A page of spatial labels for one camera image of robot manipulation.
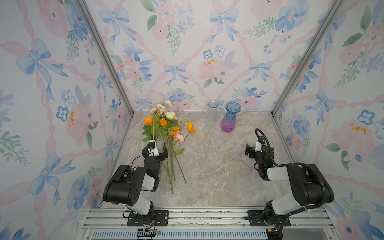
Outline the white flower stem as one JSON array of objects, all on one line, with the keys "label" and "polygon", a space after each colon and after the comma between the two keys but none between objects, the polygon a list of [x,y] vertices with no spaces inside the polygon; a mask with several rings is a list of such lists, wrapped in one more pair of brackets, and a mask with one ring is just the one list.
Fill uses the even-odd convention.
[{"label": "white flower stem", "polygon": [[169,121],[167,117],[167,113],[169,112],[167,107],[169,108],[171,106],[171,102],[169,100],[165,100],[164,104],[159,103],[151,109],[150,114],[152,122],[149,123],[149,126],[151,127],[151,140],[156,140],[158,135],[161,137],[164,136]]}]

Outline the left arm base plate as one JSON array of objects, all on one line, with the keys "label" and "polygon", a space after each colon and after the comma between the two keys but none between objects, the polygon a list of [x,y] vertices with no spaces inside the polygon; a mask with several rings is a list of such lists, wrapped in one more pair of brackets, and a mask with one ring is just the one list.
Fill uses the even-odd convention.
[{"label": "left arm base plate", "polygon": [[166,227],[169,222],[168,210],[150,210],[147,215],[140,215],[130,212],[127,219],[128,227]]}]

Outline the orange poppy flower stem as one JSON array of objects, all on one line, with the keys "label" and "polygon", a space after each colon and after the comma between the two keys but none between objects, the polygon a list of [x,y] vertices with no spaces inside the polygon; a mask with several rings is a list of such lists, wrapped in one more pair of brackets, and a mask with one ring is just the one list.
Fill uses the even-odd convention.
[{"label": "orange poppy flower stem", "polygon": [[185,122],[185,124],[187,125],[186,134],[183,135],[180,131],[177,131],[177,133],[174,135],[175,143],[179,144],[180,146],[185,142],[189,134],[196,132],[192,122]]}]

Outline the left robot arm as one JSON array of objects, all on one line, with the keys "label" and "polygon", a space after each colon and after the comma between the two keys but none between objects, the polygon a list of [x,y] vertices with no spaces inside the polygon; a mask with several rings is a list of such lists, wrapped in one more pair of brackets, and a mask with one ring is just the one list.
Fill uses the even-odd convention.
[{"label": "left robot arm", "polygon": [[129,227],[166,227],[168,210],[155,210],[154,203],[145,199],[141,192],[155,192],[160,183],[161,162],[168,157],[168,149],[157,153],[155,147],[142,151],[143,167],[120,165],[109,180],[103,199],[114,205],[125,205],[123,212]]}]

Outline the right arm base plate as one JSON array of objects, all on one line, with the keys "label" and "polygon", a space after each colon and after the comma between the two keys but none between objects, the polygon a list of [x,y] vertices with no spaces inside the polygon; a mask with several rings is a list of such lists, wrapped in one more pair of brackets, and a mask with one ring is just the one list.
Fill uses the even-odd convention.
[{"label": "right arm base plate", "polygon": [[278,227],[284,220],[284,216],[275,214],[266,214],[264,211],[247,211],[246,221],[250,222],[251,227]]}]

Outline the pink rose flower stem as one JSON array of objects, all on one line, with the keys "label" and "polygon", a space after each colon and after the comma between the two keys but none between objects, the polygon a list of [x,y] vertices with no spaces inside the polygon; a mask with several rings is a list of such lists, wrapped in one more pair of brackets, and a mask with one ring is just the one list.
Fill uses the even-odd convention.
[{"label": "pink rose flower stem", "polygon": [[152,120],[148,123],[150,127],[150,140],[156,140],[158,136],[164,136],[164,128],[168,123],[166,120],[167,112],[163,107],[157,107],[151,110]]}]

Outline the blue purple glass vase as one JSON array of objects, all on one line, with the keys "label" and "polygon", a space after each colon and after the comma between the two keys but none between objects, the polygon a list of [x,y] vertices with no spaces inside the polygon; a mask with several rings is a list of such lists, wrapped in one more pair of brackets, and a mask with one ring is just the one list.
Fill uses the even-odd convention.
[{"label": "blue purple glass vase", "polygon": [[237,113],[242,110],[240,104],[236,102],[228,102],[226,104],[226,114],[221,122],[221,129],[225,133],[231,133],[236,127]]}]

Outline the orange marigold flower stem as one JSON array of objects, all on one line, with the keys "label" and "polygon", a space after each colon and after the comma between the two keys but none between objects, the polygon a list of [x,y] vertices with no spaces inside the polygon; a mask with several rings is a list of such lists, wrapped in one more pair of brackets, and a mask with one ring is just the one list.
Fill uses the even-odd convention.
[{"label": "orange marigold flower stem", "polygon": [[162,153],[159,152],[157,146],[157,135],[164,132],[161,126],[162,123],[157,117],[146,118],[143,127],[144,132],[142,134],[147,136],[143,141],[147,145],[142,150],[144,167],[146,168],[142,190],[147,192],[155,192],[157,190],[160,183],[161,165],[169,157],[168,149],[165,145],[162,145]]}]

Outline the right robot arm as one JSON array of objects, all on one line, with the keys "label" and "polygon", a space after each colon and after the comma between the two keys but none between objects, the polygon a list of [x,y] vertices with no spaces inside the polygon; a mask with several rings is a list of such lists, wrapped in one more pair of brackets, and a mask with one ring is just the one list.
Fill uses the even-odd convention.
[{"label": "right robot arm", "polygon": [[274,148],[246,145],[245,156],[255,159],[255,169],[264,181],[286,181],[290,191],[279,199],[268,201],[263,211],[248,211],[245,220],[252,226],[266,225],[282,230],[289,217],[316,209],[334,201],[335,195],[315,164],[282,164],[273,161]]}]

